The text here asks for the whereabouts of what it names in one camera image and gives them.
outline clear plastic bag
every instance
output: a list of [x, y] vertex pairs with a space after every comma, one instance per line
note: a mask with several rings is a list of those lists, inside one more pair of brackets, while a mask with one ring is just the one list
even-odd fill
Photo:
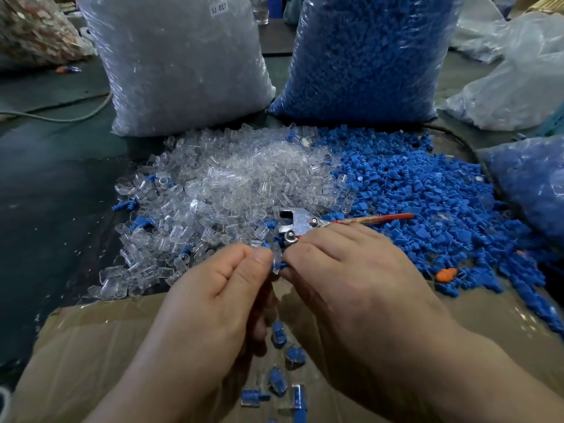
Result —
[[284, 92], [269, 112], [331, 124], [422, 122], [461, 0], [304, 0]]
[[62, 65], [93, 54], [53, 0], [0, 0], [0, 71]]
[[465, 0], [450, 46], [473, 59], [492, 63], [504, 55], [511, 32], [492, 0]]
[[507, 199], [547, 238], [564, 247], [564, 135], [480, 150]]
[[443, 107], [480, 129], [539, 125], [564, 100], [564, 16], [532, 12], [512, 22], [505, 60]]
[[114, 93], [117, 135], [169, 135], [275, 94], [250, 0], [77, 0]]

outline pliers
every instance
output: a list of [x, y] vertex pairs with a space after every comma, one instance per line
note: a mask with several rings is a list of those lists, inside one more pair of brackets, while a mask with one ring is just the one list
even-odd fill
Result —
[[388, 221], [393, 221], [396, 219], [411, 219], [415, 217], [415, 215], [413, 213], [403, 213], [403, 214], [389, 214], [389, 215], [376, 215], [376, 216], [361, 216], [358, 218], [346, 218], [342, 220], [325, 221], [320, 219], [318, 216], [314, 216], [312, 213], [306, 211], [305, 209], [298, 207], [286, 207], [280, 210], [280, 217], [290, 218], [292, 220], [292, 224], [286, 224], [278, 227], [278, 233], [281, 236], [284, 236], [284, 245], [290, 246], [296, 243], [300, 239], [300, 237], [302, 237], [308, 231], [318, 227], [327, 227], [332, 223], [344, 224], [346, 226], [352, 223], [378, 224], [378, 223], [386, 223]]

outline fingernail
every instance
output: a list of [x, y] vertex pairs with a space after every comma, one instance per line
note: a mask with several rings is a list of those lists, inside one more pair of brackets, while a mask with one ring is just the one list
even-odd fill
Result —
[[253, 258], [263, 266], [272, 264], [272, 251], [268, 248], [260, 247], [253, 251]]

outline label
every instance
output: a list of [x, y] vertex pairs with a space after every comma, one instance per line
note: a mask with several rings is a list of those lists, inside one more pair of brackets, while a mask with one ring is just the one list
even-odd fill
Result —
[[217, 3], [210, 5], [211, 17], [217, 16], [219, 14], [229, 11], [229, 6], [227, 0], [220, 0]]

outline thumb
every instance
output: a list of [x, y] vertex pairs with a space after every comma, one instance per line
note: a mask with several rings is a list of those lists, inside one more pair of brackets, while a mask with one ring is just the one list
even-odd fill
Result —
[[222, 295], [248, 318], [258, 291], [272, 270], [272, 251], [257, 248], [239, 263]]

